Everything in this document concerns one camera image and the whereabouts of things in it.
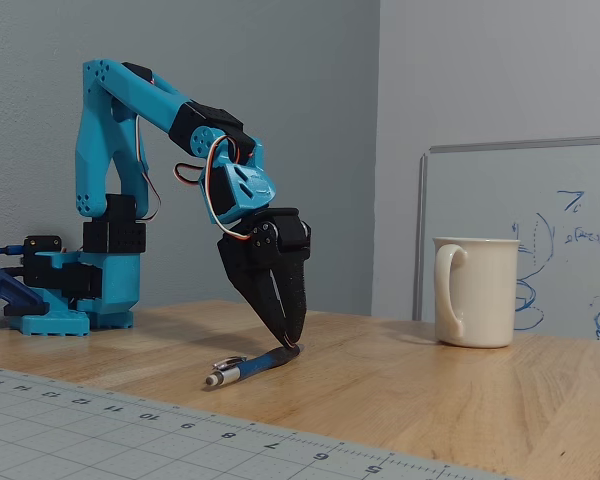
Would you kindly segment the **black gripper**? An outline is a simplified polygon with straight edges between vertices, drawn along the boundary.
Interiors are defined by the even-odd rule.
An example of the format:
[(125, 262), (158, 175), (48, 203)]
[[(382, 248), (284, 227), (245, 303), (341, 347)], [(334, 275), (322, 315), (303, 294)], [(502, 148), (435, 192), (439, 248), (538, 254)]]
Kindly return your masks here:
[(228, 278), (280, 344), (295, 348), (307, 311), (311, 227), (289, 207), (248, 214), (236, 230), (246, 239), (224, 234), (218, 242)]

